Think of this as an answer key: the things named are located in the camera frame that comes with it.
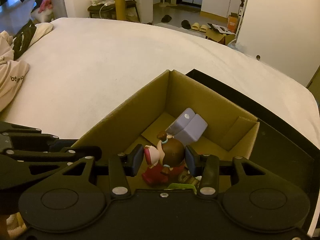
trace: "beige sweatshirt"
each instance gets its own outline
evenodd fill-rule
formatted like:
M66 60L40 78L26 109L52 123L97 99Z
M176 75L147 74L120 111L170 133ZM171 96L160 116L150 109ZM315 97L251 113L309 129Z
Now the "beige sweatshirt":
M0 33L0 112L11 102L29 70L29 64L13 60L12 36Z

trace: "gray floor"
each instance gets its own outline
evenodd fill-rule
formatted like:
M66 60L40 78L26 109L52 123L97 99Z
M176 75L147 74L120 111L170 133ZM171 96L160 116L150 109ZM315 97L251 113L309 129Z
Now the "gray floor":
M184 11L181 10L181 6L179 7L160 7L159 4L155 4L153 6L153 24L157 24L161 22L161 19L164 15L168 14L172 17L172 20L167 24L173 25L176 27L181 27L181 22L183 20L188 20L190 25L197 22L200 24L212 23L221 26L227 27L227 23L222 23L216 20L212 20L210 18L200 16L199 9L195 9L197 12Z

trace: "bed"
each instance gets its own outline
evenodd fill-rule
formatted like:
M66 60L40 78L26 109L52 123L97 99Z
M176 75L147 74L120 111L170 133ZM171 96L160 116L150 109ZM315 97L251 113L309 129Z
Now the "bed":
M166 69L216 78L282 118L320 149L313 95L288 76L227 46L158 26L60 18L20 58L30 64L0 120L80 138ZM319 205L309 229L312 234Z

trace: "orange box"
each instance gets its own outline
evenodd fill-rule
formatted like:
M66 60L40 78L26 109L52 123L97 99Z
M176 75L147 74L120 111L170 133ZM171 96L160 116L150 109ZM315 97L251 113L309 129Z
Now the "orange box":
M237 31L237 23L238 23L238 17L233 17L231 15L229 15L228 17L228 30L236 33Z

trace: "wooden baseboard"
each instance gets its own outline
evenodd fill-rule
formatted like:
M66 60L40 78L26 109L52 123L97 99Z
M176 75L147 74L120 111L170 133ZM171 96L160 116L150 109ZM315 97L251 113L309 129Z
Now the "wooden baseboard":
M216 20L216 21L223 22L223 23L228 22L228 19L225 18L225 17L219 16L219 15L215 15L215 14L212 14L212 13L207 13L207 12L204 12L204 11L200 12L200 16L206 17L206 18L210 18L212 20Z

